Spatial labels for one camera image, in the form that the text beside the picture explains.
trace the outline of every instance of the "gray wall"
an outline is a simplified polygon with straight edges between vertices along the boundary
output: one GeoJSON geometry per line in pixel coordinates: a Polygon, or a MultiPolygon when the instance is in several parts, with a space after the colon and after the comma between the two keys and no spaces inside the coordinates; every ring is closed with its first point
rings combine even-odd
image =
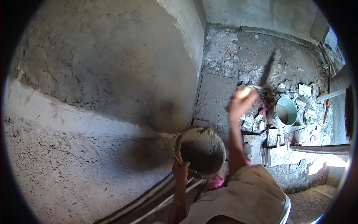
{"type": "Polygon", "coordinates": [[[316,39],[320,37],[320,33],[315,33],[314,37],[310,36],[318,10],[311,0],[203,0],[203,3],[207,21],[210,23],[259,27],[289,34],[314,44],[320,41],[316,39]]]}
{"type": "Polygon", "coordinates": [[[204,32],[192,0],[46,1],[6,88],[6,142],[43,223],[93,223],[171,172],[204,32]]]}

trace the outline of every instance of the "trowel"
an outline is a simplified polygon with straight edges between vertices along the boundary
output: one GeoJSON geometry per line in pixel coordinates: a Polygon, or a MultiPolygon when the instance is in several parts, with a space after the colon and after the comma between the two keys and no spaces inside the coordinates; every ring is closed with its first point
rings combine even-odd
{"type": "Polygon", "coordinates": [[[270,59],[267,62],[267,65],[265,66],[265,70],[263,71],[260,84],[259,85],[253,85],[248,84],[244,85],[241,94],[239,96],[240,99],[245,99],[252,89],[258,89],[261,90],[266,85],[266,81],[268,77],[272,76],[272,74],[275,72],[275,69],[277,68],[277,64],[279,62],[279,56],[280,56],[280,50],[275,49],[270,57],[270,59]]]}

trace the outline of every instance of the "person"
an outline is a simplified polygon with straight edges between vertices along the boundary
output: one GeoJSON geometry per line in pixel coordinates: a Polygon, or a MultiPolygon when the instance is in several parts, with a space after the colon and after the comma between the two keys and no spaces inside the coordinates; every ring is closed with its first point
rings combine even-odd
{"type": "Polygon", "coordinates": [[[248,164],[240,130],[240,119],[257,99],[251,90],[243,100],[237,89],[227,107],[230,125],[229,183],[202,193],[186,212],[185,188],[188,183],[189,162],[182,166],[175,161],[176,182],[173,208],[168,224],[285,224],[290,200],[275,179],[262,165],[248,164]]]}

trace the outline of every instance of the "hand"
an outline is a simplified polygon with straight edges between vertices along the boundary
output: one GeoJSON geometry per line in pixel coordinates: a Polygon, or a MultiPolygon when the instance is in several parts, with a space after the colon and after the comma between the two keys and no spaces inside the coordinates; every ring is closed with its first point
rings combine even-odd
{"type": "Polygon", "coordinates": [[[190,163],[186,162],[182,166],[175,160],[172,171],[176,186],[186,186],[188,183],[188,167],[190,163]]]}
{"type": "Polygon", "coordinates": [[[258,96],[257,92],[252,89],[246,98],[240,99],[241,92],[242,88],[238,87],[226,108],[229,113],[229,125],[231,127],[237,126],[241,117],[250,109],[258,96]]]}

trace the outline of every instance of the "blue bucket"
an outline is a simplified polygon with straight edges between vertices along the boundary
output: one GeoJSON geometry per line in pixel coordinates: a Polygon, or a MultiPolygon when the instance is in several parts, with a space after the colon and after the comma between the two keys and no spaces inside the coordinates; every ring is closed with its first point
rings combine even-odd
{"type": "Polygon", "coordinates": [[[288,97],[278,99],[267,114],[267,122],[276,128],[288,128],[295,124],[297,107],[288,97]]]}

